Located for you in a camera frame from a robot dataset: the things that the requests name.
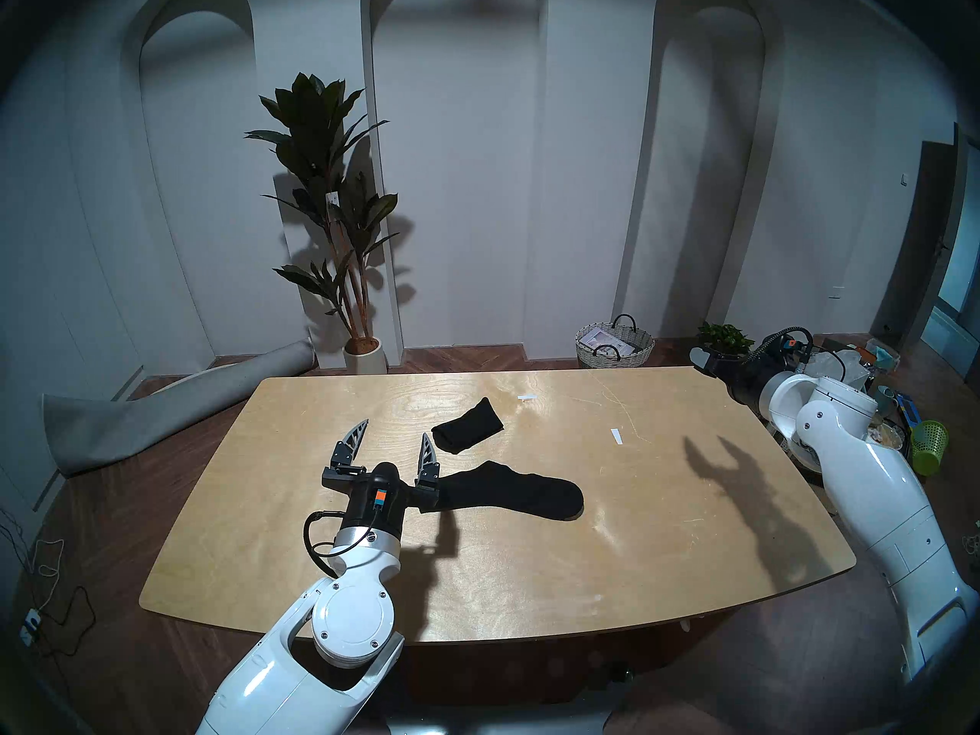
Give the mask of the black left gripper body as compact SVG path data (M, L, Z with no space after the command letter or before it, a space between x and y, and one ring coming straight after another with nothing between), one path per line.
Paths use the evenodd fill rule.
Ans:
M390 462L382 462L372 471L342 465L340 469L326 467L322 485L349 498L341 529L370 527L400 539L406 509L416 508L422 513L436 509L439 471L438 462L423 462L416 485L409 485Z

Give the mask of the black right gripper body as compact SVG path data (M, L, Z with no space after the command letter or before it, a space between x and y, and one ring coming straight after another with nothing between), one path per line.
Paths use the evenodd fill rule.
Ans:
M728 357L725 383L729 396L749 408L759 408L766 385L800 373L812 354L810 334L770 334L747 354Z

